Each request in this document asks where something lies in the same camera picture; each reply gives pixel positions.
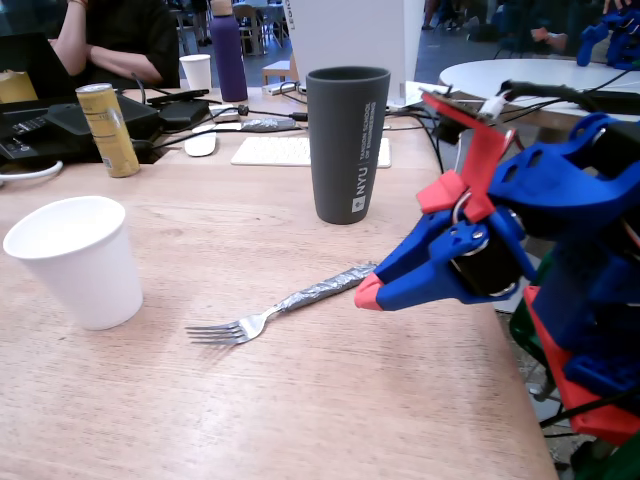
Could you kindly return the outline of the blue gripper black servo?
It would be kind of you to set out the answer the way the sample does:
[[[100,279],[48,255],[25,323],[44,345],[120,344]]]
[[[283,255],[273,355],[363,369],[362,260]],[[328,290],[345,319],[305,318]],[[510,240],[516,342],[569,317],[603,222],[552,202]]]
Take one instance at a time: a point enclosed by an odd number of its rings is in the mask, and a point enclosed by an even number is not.
[[[361,309],[397,311],[437,300],[464,304],[503,300],[521,278],[533,280],[536,267],[525,252],[519,216],[498,206],[470,222],[451,210],[423,214],[411,232],[360,284],[354,297]]]

